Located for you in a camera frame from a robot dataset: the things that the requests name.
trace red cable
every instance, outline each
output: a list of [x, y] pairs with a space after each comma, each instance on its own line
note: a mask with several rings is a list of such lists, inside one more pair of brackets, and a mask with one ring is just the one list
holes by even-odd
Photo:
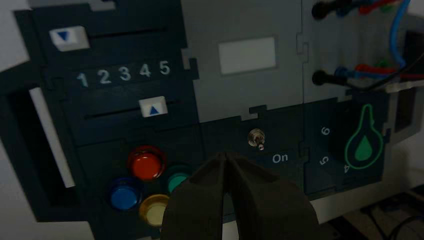
[[385, 6], [387, 4], [397, 2], [397, 1], [399, 1], [399, 0], [380, 0], [380, 1], [374, 2], [371, 5], [364, 5], [364, 6], [361, 6], [359, 8], [359, 13], [361, 15], [367, 15], [367, 14], [371, 13], [374, 9], [378, 9], [379, 7], [382, 7], [382, 6]]
[[[366, 64], [359, 64], [356, 66], [355, 71], [362, 73], [372, 73], [372, 74], [392, 74], [397, 72], [395, 68], [389, 67], [373, 67]], [[404, 73], [400, 75], [403, 79], [422, 79], [424, 80], [424, 74], [415, 74], [415, 73]]]
[[366, 64], [359, 64], [356, 66], [355, 71], [372, 73], [372, 74], [392, 74], [392, 73], [395, 73], [397, 70], [395, 68], [373, 67], [373, 66], [368, 66]]

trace yellow button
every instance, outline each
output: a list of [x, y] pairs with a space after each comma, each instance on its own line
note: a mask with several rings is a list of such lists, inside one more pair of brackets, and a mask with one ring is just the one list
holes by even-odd
[[146, 198], [140, 206], [139, 215], [147, 224], [153, 227], [162, 226], [165, 209], [170, 198], [167, 195], [156, 194]]

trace drop icon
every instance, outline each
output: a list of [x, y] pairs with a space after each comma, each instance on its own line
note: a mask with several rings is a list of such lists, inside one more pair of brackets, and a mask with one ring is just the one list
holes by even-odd
[[382, 155], [384, 148], [383, 136], [374, 126], [373, 106], [363, 105], [359, 114], [355, 131], [344, 147], [344, 161], [355, 170], [372, 166]]

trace blue arrow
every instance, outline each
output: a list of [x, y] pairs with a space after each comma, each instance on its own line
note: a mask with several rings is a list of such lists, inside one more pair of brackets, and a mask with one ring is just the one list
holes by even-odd
[[59, 31], [57, 32], [57, 35], [59, 35], [65, 42], [68, 40], [68, 31]]
[[155, 115], [155, 114], [159, 114], [159, 112], [158, 112], [158, 110], [156, 110], [156, 108], [154, 106], [151, 106], [150, 115]]

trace red button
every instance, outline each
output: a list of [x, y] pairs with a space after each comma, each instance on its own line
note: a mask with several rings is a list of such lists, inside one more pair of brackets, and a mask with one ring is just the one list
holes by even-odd
[[128, 157], [131, 173], [142, 181], [159, 178], [165, 169], [164, 160], [164, 154], [153, 146], [138, 147]]

